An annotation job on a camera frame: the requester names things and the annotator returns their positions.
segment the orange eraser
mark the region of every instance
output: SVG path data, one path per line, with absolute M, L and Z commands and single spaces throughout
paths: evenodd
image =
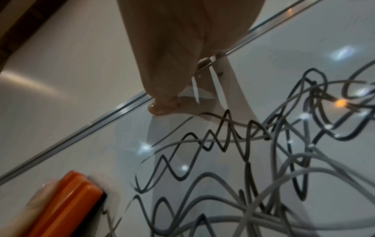
M 83 174 L 70 171 L 26 236 L 69 237 L 102 195 L 102 189 Z

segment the silver trim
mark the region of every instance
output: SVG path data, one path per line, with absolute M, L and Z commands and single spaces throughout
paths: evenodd
M 205 67 L 211 66 L 217 60 L 220 60 L 223 57 L 227 57 L 228 55 L 234 53 L 235 51 L 242 48 L 244 45 L 248 44 L 253 39 L 257 38 L 258 36 L 262 35 L 263 33 L 269 31 L 270 29 L 274 28 L 275 26 L 279 25 L 280 23 L 284 22 L 285 20 L 289 19 L 290 17 L 298 14 L 304 9 L 312 6 L 313 4 L 322 1 L 322 0 L 299 0 L 292 4 L 290 7 L 282 10 L 281 12 L 277 13 L 273 17 L 269 18 L 268 20 L 260 23 L 256 27 L 249 30 L 247 35 L 233 48 L 228 51 L 220 52 L 216 55 L 216 57 L 210 58 L 211 62 L 207 63 L 206 60 L 203 60 L 201 63 L 198 64 L 198 71 L 202 70 Z M 66 138 L 62 139 L 61 141 L 55 143 L 51 147 L 45 149 L 44 151 L 40 152 L 39 154 L 33 156 L 32 158 L 28 159 L 27 161 L 21 163 L 17 167 L 11 169 L 7 173 L 0 176 L 0 185 L 10 181 L 11 179 L 17 177 L 18 175 L 22 174 L 23 172 L 31 169 L 32 167 L 38 165 L 39 163 L 45 161 L 46 159 L 50 158 L 54 154 L 62 151 L 63 149 L 71 146 L 75 142 L 81 140 L 82 138 L 90 135 L 91 133 L 97 131 L 98 129 L 104 127 L 105 125 L 109 124 L 110 122 L 118 119 L 119 117 L 129 113 L 130 111 L 136 109 L 137 107 L 143 105 L 147 101 L 149 101 L 151 97 L 149 97 L 144 91 L 135 95 L 127 102 L 117 106 L 113 110 L 109 111 L 108 113 L 102 115 L 101 117 L 97 118 L 96 120 L 92 121 L 91 123 L 87 124 L 86 126 L 82 127 L 80 130 L 74 132 L 73 134 L 67 136 Z

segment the brown object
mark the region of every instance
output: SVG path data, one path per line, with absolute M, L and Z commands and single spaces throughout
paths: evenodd
M 66 1 L 0 0 L 0 19 L 3 16 L 5 19 L 2 24 L 9 28 L 5 33 L 0 31 L 0 71 L 12 53 L 19 49 Z M 22 9 L 25 6 L 21 4 L 22 2 L 31 6 L 28 9 Z

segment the black marker scribble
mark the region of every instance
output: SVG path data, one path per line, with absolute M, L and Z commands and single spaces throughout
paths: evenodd
M 357 180 L 361 180 L 364 183 L 375 187 L 375 182 L 364 177 L 362 174 L 350 169 L 349 167 L 339 163 L 338 161 L 332 160 L 327 157 L 322 151 L 320 151 L 316 145 L 319 140 L 327 135 L 332 139 L 337 141 L 349 141 L 356 138 L 368 125 L 370 121 L 374 120 L 375 115 L 375 105 L 371 104 L 375 98 L 375 89 L 368 90 L 366 94 L 363 95 L 349 95 L 348 90 L 351 84 L 362 84 L 362 85 L 375 85 L 375 83 L 369 83 L 365 81 L 355 80 L 358 75 L 364 72 L 366 69 L 370 68 L 375 64 L 375 60 L 367 63 L 365 66 L 358 69 L 354 72 L 347 80 L 331 81 L 329 82 L 326 75 L 319 71 L 316 68 L 311 68 L 307 70 L 302 78 L 297 82 L 294 88 L 291 90 L 290 94 L 287 97 L 287 100 L 281 104 L 275 111 L 273 111 L 267 119 L 262 123 L 259 123 L 254 120 L 250 120 L 247 124 L 242 124 L 232 120 L 232 115 L 229 110 L 225 111 L 223 116 L 219 116 L 213 113 L 202 113 L 199 116 L 212 116 L 213 118 L 221 119 L 217 130 L 214 132 L 208 130 L 203 138 L 199 138 L 196 134 L 189 132 L 185 134 L 180 141 L 172 143 L 170 145 L 159 148 L 153 153 L 157 155 L 161 153 L 168 147 L 175 146 L 172 154 L 169 157 L 166 157 L 164 154 L 161 154 L 159 159 L 156 162 L 155 169 L 151 174 L 149 181 L 144 187 L 140 187 L 138 183 L 137 176 L 135 176 L 135 191 L 138 193 L 134 196 L 133 201 L 137 200 L 141 210 L 144 214 L 145 220 L 151 230 L 151 237 L 155 235 L 159 236 L 169 236 L 169 237 L 183 237 L 184 233 L 188 234 L 189 237 L 194 236 L 197 226 L 205 225 L 210 236 L 214 237 L 216 234 L 212 228 L 213 223 L 224 223 L 224 222 L 234 222 L 238 223 L 238 226 L 233 234 L 233 237 L 238 237 L 242 234 L 244 229 L 247 231 L 248 236 L 260 237 L 262 236 L 259 227 L 268 228 L 280 233 L 284 233 L 289 237 L 294 236 L 318 236 L 316 230 L 349 230 L 349 229 L 358 229 L 358 228 L 368 228 L 375 226 L 375 217 L 362 219 L 360 221 L 353 221 L 352 223 L 334 223 L 326 225 L 311 225 L 305 223 L 300 217 L 298 217 L 288 206 L 283 204 L 280 199 L 280 186 L 286 183 L 289 180 L 292 180 L 294 189 L 301 201 L 304 201 L 307 197 L 308 191 L 308 181 L 310 173 L 326 173 L 332 175 L 343 182 L 346 182 L 348 185 L 352 186 L 355 190 L 361 193 L 365 198 L 370 202 L 375 204 L 375 196 L 367 191 Z M 323 83 L 317 84 L 316 81 L 313 81 L 308 78 L 310 73 L 317 73 L 323 80 Z M 330 95 L 328 87 L 331 84 L 342 84 L 341 96 L 347 100 L 345 107 L 348 109 L 348 112 L 339 118 L 336 122 L 331 122 L 327 117 L 325 108 L 323 107 L 322 101 L 328 101 L 335 103 L 338 101 L 338 98 Z M 311 116 L 312 119 L 302 119 L 299 118 L 293 122 L 288 121 L 288 116 L 295 110 L 296 106 L 301 102 L 302 95 L 307 93 L 308 97 L 303 101 L 303 113 Z M 287 105 L 291 104 L 291 108 L 286 111 Z M 353 115 L 358 115 L 365 112 L 362 116 L 363 119 L 357 127 L 353 129 L 348 135 L 337 135 L 335 130 L 338 129 L 344 122 L 350 119 Z M 180 126 L 174 129 L 166 137 L 162 138 L 157 142 L 153 147 L 158 145 L 161 141 L 165 140 L 168 136 L 176 132 L 181 126 L 185 125 L 193 117 L 187 119 Z M 320 128 L 319 133 L 311 138 L 309 130 L 309 122 L 314 121 L 315 124 Z M 302 122 L 304 132 L 300 133 L 297 129 L 294 128 L 294 125 Z M 226 125 L 226 138 L 220 140 L 218 135 L 222 130 L 223 126 Z M 240 136 L 236 130 L 236 126 L 245 127 L 246 134 L 244 137 Z M 281 132 L 285 131 L 285 136 L 287 141 L 290 140 L 291 133 L 294 133 L 298 136 L 304 143 L 305 149 L 302 153 L 294 154 L 292 147 L 287 143 L 287 149 L 283 148 L 278 143 L 278 138 Z M 254 140 L 271 140 L 271 171 L 273 183 L 269 185 L 262 192 L 258 192 L 257 186 L 254 182 L 252 167 L 249 161 L 251 154 L 251 141 Z M 175 173 L 170 162 L 175 156 L 177 150 L 183 143 L 198 143 L 199 147 L 194 154 L 189 169 L 182 176 L 179 176 Z M 218 175 L 210 172 L 204 172 L 198 176 L 194 182 L 190 185 L 188 191 L 186 192 L 178 210 L 174 211 L 169 204 L 169 201 L 165 197 L 161 197 L 156 202 L 153 211 L 151 220 L 146 214 L 146 210 L 142 203 L 141 196 L 142 194 L 150 191 L 156 185 L 158 185 L 163 174 L 168 170 L 171 175 L 178 181 L 184 181 L 190 174 L 191 170 L 194 169 L 195 162 L 202 150 L 211 151 L 214 145 L 217 145 L 222 152 L 226 152 L 228 147 L 234 143 L 238 149 L 238 153 L 244 162 L 244 179 L 245 187 L 238 191 L 233 190 L 229 184 L 225 182 Z M 245 148 L 243 149 L 241 143 L 245 143 Z M 276 152 L 279 149 L 283 152 L 288 159 L 282 164 L 282 166 L 277 168 L 277 157 Z M 329 164 L 332 169 L 325 168 L 311 168 L 310 162 L 311 159 L 318 159 Z M 165 167 L 162 168 L 159 176 L 156 177 L 156 172 L 160 169 L 160 165 L 165 163 Z M 299 166 L 303 169 L 296 170 L 295 166 Z M 297 176 L 303 176 L 302 185 L 297 182 Z M 206 178 L 211 178 L 217 181 L 232 197 L 232 200 L 227 200 L 218 196 L 213 195 L 202 195 L 191 202 L 188 203 L 188 198 L 195 186 L 202 180 Z M 243 212 L 242 216 L 206 216 L 204 213 L 201 213 L 195 221 L 184 224 L 181 226 L 182 221 L 189 213 L 189 211 L 198 203 L 205 200 L 213 200 L 223 203 L 224 205 L 229 205 L 233 208 L 241 210 Z M 157 210 L 161 204 L 165 204 L 171 214 L 172 221 L 167 229 L 159 229 L 155 226 L 155 220 L 157 218 Z M 110 225 L 110 230 L 112 236 L 115 236 L 114 230 L 117 228 L 121 219 L 117 221 L 115 227 L 113 227 L 113 221 L 109 218 L 108 223 Z

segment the hand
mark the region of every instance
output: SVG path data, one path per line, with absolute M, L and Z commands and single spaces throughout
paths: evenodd
M 36 221 L 56 191 L 58 180 L 44 184 L 29 200 L 21 213 L 12 218 L 2 228 L 3 237 L 21 237 Z
M 238 42 L 264 0 L 118 0 L 149 111 L 176 109 L 198 61 Z

